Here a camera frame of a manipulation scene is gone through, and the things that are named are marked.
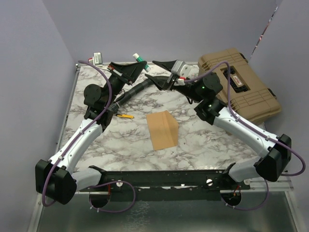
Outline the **green white glue stick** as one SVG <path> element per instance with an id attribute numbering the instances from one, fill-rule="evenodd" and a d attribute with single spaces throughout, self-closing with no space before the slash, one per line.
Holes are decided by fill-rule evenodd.
<path id="1" fill-rule="evenodd" d="M 134 58 L 137 62 L 144 62 L 144 61 L 145 61 L 138 53 L 134 53 L 132 56 L 133 56 L 133 58 Z M 146 71 L 147 73 L 151 70 L 150 66 L 148 65 L 148 63 L 147 63 L 146 61 L 145 61 L 144 69 L 145 69 L 145 71 Z"/>

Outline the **brown kraft envelope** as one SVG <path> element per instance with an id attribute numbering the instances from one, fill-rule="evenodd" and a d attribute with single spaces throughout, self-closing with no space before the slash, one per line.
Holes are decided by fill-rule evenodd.
<path id="1" fill-rule="evenodd" d="M 153 150 L 161 150 L 178 145 L 179 124 L 169 111 L 146 115 Z"/>

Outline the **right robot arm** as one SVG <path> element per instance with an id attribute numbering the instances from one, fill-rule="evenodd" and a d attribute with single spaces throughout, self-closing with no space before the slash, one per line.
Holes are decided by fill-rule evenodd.
<path id="1" fill-rule="evenodd" d="M 170 72 L 170 76 L 147 75 L 159 90 L 175 90 L 198 105 L 197 116 L 215 125 L 246 143 L 258 158 L 232 163 L 224 171 L 222 184 L 227 189 L 246 179 L 262 177 L 276 182 L 291 160 L 291 138 L 285 134 L 277 136 L 237 115 L 226 103 L 217 98 L 223 89 L 220 79 L 213 70 L 197 78 L 189 79 L 185 70 L 188 65 L 180 60 L 154 61 L 155 65 Z"/>

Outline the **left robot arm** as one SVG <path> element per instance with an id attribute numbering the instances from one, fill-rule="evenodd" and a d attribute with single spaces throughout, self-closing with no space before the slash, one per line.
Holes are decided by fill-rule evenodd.
<path id="1" fill-rule="evenodd" d="M 110 106 L 124 85 L 133 84 L 145 65 L 146 61 L 131 64 L 108 65 L 110 76 L 107 77 L 95 65 L 81 61 L 98 71 L 106 83 L 103 87 L 89 84 L 84 89 L 84 104 L 87 110 L 78 130 L 49 160 L 39 160 L 35 166 L 36 191 L 42 195 L 42 204 L 49 207 L 55 202 L 67 204 L 75 192 L 93 187 L 100 191 L 106 187 L 107 179 L 97 168 L 87 168 L 75 172 L 75 167 L 88 147 L 109 126 L 113 110 Z"/>

